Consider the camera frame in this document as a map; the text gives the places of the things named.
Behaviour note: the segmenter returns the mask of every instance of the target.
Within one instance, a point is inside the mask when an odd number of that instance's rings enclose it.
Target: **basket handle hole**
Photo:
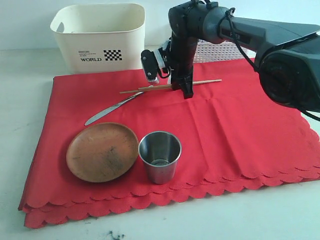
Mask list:
[[[65,31],[65,25],[64,25],[63,22],[61,22],[61,23],[59,24],[59,26],[58,26],[58,28],[56,29],[56,31],[57,31],[58,33],[63,33],[63,32]]]

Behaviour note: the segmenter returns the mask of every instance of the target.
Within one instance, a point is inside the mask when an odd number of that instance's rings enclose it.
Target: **cup rim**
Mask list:
[[[151,134],[155,134],[155,133],[165,133],[165,134],[171,135],[172,137],[174,137],[174,138],[176,139],[176,141],[177,141],[178,144],[179,144],[180,151],[179,151],[178,156],[175,158],[175,160],[173,160],[172,162],[170,162],[170,163],[167,164],[167,165],[153,165],[153,164],[145,161],[144,158],[143,158],[143,157],[141,156],[141,154],[140,154],[140,145],[141,145],[141,143],[143,142],[143,140],[144,140],[147,136],[149,136],[149,135],[151,135]],[[146,134],[143,138],[141,138],[141,140],[140,140],[140,142],[139,142],[139,144],[138,144],[138,154],[139,154],[139,157],[141,158],[141,160],[142,160],[145,164],[147,164],[147,165],[149,165],[149,166],[152,166],[152,167],[155,167],[155,168],[164,168],[164,167],[167,167],[167,166],[170,166],[170,165],[174,164],[174,163],[175,163],[176,161],[178,161],[178,159],[180,158],[181,152],[182,152],[182,145],[181,145],[181,142],[180,142],[179,138],[177,138],[177,136],[175,136],[174,134],[172,134],[171,132],[168,132],[168,131],[158,130],[158,131],[149,132],[149,133]]]

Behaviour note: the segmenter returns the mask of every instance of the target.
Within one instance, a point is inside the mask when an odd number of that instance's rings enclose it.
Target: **chopsticks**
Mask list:
[[[215,82],[221,82],[221,81],[222,81],[222,79],[194,81],[192,83],[192,85],[208,84],[208,83],[215,83]],[[121,91],[120,93],[121,94],[131,94],[131,93],[138,93],[138,92],[148,92],[148,91],[154,91],[154,90],[170,89],[171,87],[172,87],[171,84],[144,86],[144,87],[139,87],[137,90]]]

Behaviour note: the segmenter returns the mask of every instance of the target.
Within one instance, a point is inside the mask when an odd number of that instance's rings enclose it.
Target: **wooden plate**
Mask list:
[[[91,183],[111,181],[127,172],[138,157],[138,138],[114,122],[90,126],[71,142],[66,153],[70,171]]]

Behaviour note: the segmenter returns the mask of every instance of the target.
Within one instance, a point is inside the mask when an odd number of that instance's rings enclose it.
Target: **black robotic arm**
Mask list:
[[[148,82],[156,84],[158,75],[170,76],[172,88],[181,89],[185,99],[192,98],[199,39],[213,44],[230,41],[259,74],[264,92],[275,103],[310,117],[307,111],[320,112],[320,26],[235,17],[234,11],[209,0],[172,7],[170,39],[154,51],[141,53]],[[254,62],[241,47],[256,52]]]

